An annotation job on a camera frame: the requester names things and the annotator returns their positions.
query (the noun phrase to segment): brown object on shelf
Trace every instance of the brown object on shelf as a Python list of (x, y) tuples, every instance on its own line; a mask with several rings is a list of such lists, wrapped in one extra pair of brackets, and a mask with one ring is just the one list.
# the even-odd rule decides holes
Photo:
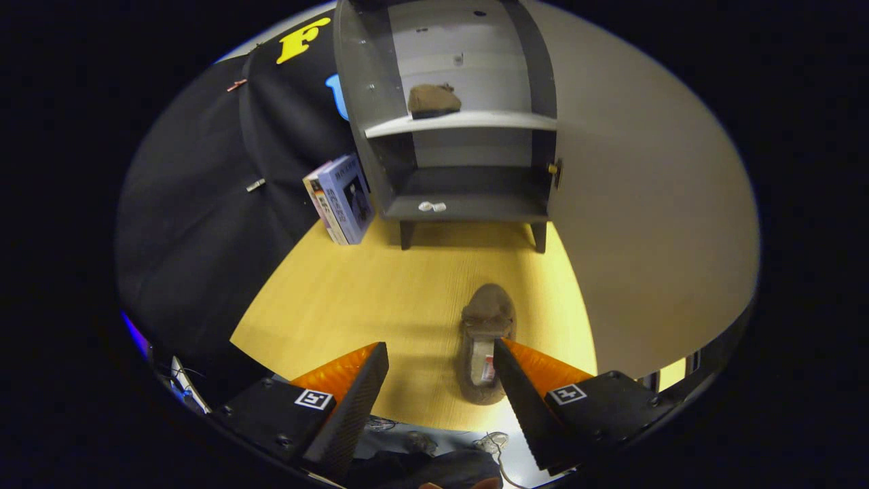
[(440, 117), (461, 109), (461, 100), (453, 93), (449, 84), (416, 85), (410, 89), (408, 111), (414, 119)]

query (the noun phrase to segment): slipper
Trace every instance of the slipper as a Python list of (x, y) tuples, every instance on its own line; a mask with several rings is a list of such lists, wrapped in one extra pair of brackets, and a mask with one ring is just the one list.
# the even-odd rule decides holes
[(515, 316), (513, 301), (496, 284), (477, 289), (461, 311), (462, 341), (457, 371), (461, 395), (468, 402), (492, 405), (504, 398), (504, 388), (492, 363), (494, 341), (515, 339)]
[(410, 89), (408, 111), (413, 119), (446, 116), (461, 109), (461, 100), (449, 84), (416, 85)]

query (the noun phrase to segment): wire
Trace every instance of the wire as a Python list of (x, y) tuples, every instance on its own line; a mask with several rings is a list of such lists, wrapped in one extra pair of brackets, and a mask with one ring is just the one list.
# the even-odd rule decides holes
[(368, 427), (375, 432), (387, 432), (395, 428), (397, 424), (398, 423), (392, 419), (381, 418), (374, 415), (368, 416)]
[(504, 464), (501, 462), (501, 444), (495, 443), (491, 437), (489, 437), (489, 441), (491, 441), (492, 445), (494, 445), (495, 448), (498, 449), (498, 467), (501, 469), (501, 476), (504, 478), (504, 480), (506, 480), (507, 482), (509, 482), (510, 484), (512, 484), (516, 487), (519, 487), (519, 489), (529, 489), (528, 487), (520, 486), (520, 485), (516, 484), (515, 482), (513, 482), (512, 480), (510, 480), (510, 478), (507, 476), (507, 473), (504, 472)]
[(165, 365), (165, 364), (159, 364), (159, 365), (160, 365), (161, 367), (166, 368), (166, 369), (169, 369), (169, 370), (171, 370), (172, 372), (175, 372), (175, 373), (181, 372), (181, 373), (187, 375), (187, 372), (193, 372), (193, 373), (195, 373), (196, 375), (198, 375), (198, 376), (200, 376), (200, 377), (202, 377), (202, 378), (206, 378), (204, 374), (202, 374), (202, 373), (200, 373), (200, 372), (197, 372), (197, 371), (193, 370), (192, 368), (181, 367), (180, 369), (176, 369), (176, 368), (172, 368), (172, 367), (170, 367), (170, 366), (168, 366), (168, 365)]

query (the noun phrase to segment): book cover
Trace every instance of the book cover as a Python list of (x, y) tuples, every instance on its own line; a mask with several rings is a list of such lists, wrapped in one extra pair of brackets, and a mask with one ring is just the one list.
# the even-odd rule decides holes
[(351, 153), (336, 159), (320, 181), (348, 243), (358, 245), (375, 218), (359, 158)]
[(341, 227), (335, 219), (335, 214), (332, 212), (331, 206), (326, 198), (326, 192), (323, 190), (319, 178), (319, 174), (332, 163), (333, 162), (328, 161), (325, 164), (320, 165), (319, 168), (308, 174), (302, 182), (305, 184), (305, 189), (308, 190), (308, 195), (311, 197), (311, 201), (317, 209), (317, 214), (320, 215), (320, 219), (326, 226), (326, 232), (328, 232), (329, 237), (339, 245), (347, 245), (347, 238), (344, 236)]

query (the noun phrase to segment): light wood surface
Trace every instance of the light wood surface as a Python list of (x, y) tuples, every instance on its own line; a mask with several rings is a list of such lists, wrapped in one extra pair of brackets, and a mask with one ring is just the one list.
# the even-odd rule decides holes
[(685, 378), (685, 359), (680, 358), (670, 365), (660, 369), (658, 392), (670, 388), (676, 382)]
[(397, 224), (379, 218), (362, 243), (333, 244), (318, 222), (263, 286), (231, 339), (284, 378), (385, 341), (389, 372), (372, 414), (433, 428), (517, 430), (509, 401), (461, 397), (454, 359), (461, 308), (497, 283), (516, 306), (516, 340), (597, 373), (579, 286), (550, 223), (547, 252), (526, 224), (418, 224), (399, 246)]

